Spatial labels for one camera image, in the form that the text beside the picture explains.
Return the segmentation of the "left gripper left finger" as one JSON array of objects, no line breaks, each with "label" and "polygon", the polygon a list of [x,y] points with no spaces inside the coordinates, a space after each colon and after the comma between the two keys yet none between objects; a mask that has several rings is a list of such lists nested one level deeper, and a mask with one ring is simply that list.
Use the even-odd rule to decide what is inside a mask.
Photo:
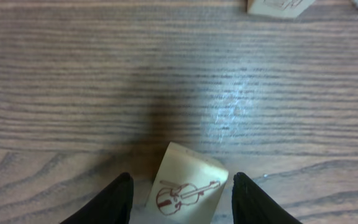
[{"label": "left gripper left finger", "polygon": [[133,178],[124,172],[61,224],[128,224],[133,198]]}]

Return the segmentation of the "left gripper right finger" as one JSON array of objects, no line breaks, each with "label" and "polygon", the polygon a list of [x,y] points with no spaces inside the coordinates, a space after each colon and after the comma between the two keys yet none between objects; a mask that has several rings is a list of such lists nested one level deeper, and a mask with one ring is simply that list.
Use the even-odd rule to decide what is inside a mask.
[{"label": "left gripper right finger", "polygon": [[238,172],[233,181],[234,224],[301,224],[245,173]]}]

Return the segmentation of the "white picture block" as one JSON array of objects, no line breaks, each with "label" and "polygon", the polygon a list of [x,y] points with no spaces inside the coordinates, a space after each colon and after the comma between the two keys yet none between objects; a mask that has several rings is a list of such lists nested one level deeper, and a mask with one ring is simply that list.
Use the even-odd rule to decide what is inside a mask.
[{"label": "white picture block", "polygon": [[146,208],[178,223],[211,223],[228,175],[216,159],[170,142]]}]

